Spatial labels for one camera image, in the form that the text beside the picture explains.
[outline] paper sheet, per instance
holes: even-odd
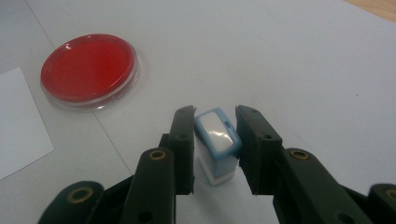
[[[0,75],[0,180],[52,150],[21,69]]]

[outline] clear plastic lid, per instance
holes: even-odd
[[[100,109],[137,80],[134,48],[114,35],[84,35],[57,48],[41,70],[41,84],[57,105]]]

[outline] petri dish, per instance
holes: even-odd
[[[137,55],[114,35],[84,35],[51,53],[41,70],[41,86],[55,104],[100,109],[121,98],[137,81]]]

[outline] blue and white object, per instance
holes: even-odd
[[[242,146],[230,120],[220,108],[215,108],[194,119],[197,134],[199,160],[212,185],[231,179],[238,159],[235,157]]]

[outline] table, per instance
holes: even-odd
[[[41,90],[41,66],[87,34],[130,42],[140,78],[104,110],[61,109]],[[70,184],[107,189],[132,175],[185,105],[219,106],[233,124],[235,106],[257,108],[340,184],[364,194],[395,184],[395,38],[394,23],[344,1],[1,0],[0,74],[21,68],[55,150],[0,181],[0,222],[36,223]],[[277,223],[240,168],[217,187],[198,161],[194,172],[178,223]]]

